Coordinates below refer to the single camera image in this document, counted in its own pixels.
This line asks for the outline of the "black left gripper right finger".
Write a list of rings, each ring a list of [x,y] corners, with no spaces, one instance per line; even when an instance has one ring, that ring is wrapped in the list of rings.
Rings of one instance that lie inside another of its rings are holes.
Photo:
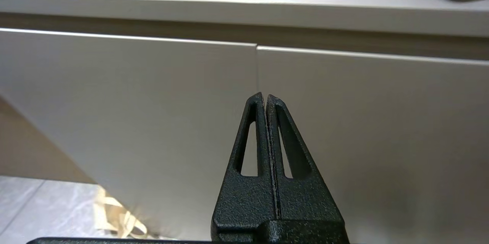
[[[279,219],[344,223],[288,107],[274,95],[267,125]]]

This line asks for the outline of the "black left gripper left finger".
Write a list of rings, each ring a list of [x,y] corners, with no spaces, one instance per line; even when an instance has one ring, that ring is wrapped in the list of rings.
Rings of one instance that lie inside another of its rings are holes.
[[[257,176],[241,173],[249,128],[255,124]],[[261,92],[250,96],[211,219],[214,242],[258,242],[259,226],[276,216],[267,119]]]

